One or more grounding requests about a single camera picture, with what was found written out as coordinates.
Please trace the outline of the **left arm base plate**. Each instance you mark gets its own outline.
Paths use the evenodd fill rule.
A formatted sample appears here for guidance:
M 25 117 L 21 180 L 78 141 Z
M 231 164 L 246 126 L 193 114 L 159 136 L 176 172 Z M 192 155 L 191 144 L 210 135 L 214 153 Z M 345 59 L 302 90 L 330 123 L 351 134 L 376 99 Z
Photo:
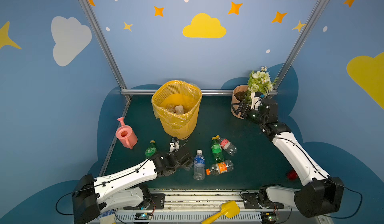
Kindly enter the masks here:
M 123 207 L 124 210 L 152 210 L 154 207 L 155 210 L 163 210 L 165 205 L 165 194 L 152 194 L 152 200 L 150 202 L 143 201 L 136 207 Z

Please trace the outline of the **clear crushed bottle green cap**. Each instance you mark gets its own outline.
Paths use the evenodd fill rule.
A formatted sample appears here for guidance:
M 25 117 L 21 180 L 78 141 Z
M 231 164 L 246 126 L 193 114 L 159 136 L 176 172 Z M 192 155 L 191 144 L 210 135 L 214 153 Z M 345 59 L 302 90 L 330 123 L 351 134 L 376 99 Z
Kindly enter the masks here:
M 178 115 L 183 115 L 185 113 L 185 109 L 183 105 L 175 106 L 175 113 Z

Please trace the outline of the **right green circuit board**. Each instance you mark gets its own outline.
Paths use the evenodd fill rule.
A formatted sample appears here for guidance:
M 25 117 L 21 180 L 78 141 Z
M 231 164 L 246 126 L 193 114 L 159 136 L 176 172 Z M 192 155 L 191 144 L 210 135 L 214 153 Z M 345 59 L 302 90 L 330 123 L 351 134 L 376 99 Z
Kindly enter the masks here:
M 261 213 L 262 224 L 275 224 L 279 220 L 279 217 L 275 213 Z

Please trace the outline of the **green bottle left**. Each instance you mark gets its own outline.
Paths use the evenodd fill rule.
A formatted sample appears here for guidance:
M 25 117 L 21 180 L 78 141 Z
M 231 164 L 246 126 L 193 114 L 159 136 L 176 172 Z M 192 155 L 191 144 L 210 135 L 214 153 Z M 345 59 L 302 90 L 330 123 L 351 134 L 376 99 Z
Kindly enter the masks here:
M 145 151 L 145 156 L 147 159 L 149 159 L 151 156 L 153 156 L 157 152 L 157 147 L 156 147 L 156 141 L 151 140 L 150 145 Z

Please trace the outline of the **clear bottle pink label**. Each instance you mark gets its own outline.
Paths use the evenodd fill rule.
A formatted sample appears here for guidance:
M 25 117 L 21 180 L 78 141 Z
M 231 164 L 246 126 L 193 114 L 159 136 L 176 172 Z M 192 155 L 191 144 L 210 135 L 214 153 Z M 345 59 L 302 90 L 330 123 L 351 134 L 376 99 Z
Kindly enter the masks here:
M 238 151 L 237 147 L 232 144 L 228 139 L 222 138 L 219 135 L 216 135 L 215 138 L 219 141 L 220 146 L 224 151 L 226 151 L 229 155 L 234 156 Z

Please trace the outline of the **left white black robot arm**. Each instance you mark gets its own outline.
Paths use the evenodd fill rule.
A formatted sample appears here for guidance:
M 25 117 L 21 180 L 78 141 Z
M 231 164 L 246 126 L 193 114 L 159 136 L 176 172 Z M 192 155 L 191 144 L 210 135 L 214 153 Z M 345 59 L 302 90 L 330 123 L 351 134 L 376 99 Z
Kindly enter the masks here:
M 93 177 L 83 176 L 71 193 L 75 224 L 86 224 L 97 218 L 102 212 L 127 206 L 122 201 L 126 195 L 121 193 L 133 186 L 152 181 L 159 177 L 168 177 L 177 169 L 189 169 L 194 164 L 194 157 L 187 147 L 164 153 L 157 152 L 140 164 L 123 171 Z

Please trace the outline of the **pepsi bottle blue cap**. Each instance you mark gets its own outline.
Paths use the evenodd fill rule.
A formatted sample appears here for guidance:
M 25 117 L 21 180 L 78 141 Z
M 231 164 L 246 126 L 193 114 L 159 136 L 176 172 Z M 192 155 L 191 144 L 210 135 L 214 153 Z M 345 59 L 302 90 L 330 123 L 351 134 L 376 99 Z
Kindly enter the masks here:
M 189 171 L 194 166 L 194 160 L 188 160 L 183 165 L 182 168 L 186 171 Z

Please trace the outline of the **clear bottle white cap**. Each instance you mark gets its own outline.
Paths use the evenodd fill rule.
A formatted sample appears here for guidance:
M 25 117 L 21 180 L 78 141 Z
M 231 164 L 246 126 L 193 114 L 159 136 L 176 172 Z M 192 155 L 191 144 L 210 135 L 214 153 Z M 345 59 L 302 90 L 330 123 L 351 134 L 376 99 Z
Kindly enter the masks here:
M 171 112 L 171 113 L 176 113 L 176 109 L 175 109 L 175 105 L 173 105 L 173 104 L 167 104 L 166 105 L 166 110 L 168 111 L 168 112 Z

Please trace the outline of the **white green artificial flowers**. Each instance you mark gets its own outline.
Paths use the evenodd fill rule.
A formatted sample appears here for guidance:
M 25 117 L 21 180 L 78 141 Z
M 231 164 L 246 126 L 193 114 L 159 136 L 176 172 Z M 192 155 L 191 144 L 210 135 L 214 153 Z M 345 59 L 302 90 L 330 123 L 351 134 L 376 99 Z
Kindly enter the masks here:
M 251 93 L 261 92 L 267 95 L 276 85 L 278 77 L 271 79 L 267 67 L 261 67 L 259 71 L 252 71 L 248 80 L 248 89 L 245 94 L 245 100 L 248 104 L 252 103 Z

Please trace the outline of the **left green circuit board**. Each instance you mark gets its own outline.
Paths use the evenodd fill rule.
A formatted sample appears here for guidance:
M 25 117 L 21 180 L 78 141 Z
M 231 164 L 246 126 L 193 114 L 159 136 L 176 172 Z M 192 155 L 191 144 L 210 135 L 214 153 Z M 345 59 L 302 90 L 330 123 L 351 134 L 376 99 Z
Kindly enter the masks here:
M 151 213 L 136 213 L 135 221 L 150 221 L 152 219 Z

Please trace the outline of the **green circuit board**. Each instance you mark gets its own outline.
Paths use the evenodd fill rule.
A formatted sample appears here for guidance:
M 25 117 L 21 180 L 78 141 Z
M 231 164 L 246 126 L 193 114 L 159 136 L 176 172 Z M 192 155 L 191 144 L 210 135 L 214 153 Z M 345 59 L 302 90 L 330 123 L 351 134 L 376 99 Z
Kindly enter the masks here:
M 279 220 L 279 217 L 275 213 L 261 213 L 262 224 L 275 224 Z
M 136 213 L 135 221 L 150 221 L 152 219 L 151 213 Z

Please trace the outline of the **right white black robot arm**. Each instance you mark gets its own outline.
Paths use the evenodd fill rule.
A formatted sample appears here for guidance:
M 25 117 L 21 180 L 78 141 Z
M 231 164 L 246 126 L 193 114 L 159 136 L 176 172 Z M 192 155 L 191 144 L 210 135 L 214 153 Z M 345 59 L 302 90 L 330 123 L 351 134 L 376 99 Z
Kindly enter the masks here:
M 307 218 L 339 211 L 344 193 L 344 183 L 332 178 L 302 148 L 292 130 L 278 120 L 278 104 L 269 98 L 253 98 L 252 104 L 233 97 L 232 113 L 242 119 L 258 124 L 262 132 L 286 157 L 294 168 L 303 187 L 291 189 L 279 185 L 260 188 L 258 204 L 268 208 L 281 203 L 299 210 Z

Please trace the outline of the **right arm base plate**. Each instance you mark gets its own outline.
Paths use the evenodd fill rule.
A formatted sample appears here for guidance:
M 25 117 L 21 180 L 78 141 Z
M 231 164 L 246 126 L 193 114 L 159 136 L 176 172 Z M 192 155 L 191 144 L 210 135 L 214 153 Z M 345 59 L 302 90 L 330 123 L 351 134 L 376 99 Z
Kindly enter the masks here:
M 261 204 L 258 201 L 258 194 L 257 193 L 241 193 L 240 197 L 243 200 L 245 209 L 284 209 L 284 204 L 281 203 L 267 203 L 267 204 Z

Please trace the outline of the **ribbed terracotta flower pot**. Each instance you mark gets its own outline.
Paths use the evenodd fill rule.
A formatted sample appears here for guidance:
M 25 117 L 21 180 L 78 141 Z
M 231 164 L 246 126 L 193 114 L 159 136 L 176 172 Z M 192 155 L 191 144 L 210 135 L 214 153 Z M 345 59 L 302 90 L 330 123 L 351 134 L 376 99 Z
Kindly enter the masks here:
M 240 86 L 237 86 L 234 90 L 233 90 L 233 94 L 232 94 L 232 103 L 238 103 L 238 102 L 247 102 L 246 99 L 245 99 L 245 94 L 248 90 L 248 85 L 240 85 Z

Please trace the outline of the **clear bottle orange label right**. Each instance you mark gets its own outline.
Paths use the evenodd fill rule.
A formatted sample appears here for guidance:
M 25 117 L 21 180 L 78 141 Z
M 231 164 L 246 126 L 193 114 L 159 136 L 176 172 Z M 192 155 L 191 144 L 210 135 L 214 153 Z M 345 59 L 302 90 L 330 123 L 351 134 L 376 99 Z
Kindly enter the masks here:
M 211 165 L 208 169 L 206 169 L 206 174 L 218 176 L 223 173 L 231 172 L 234 170 L 234 164 L 231 160 L 225 160 L 220 163 L 216 163 Z

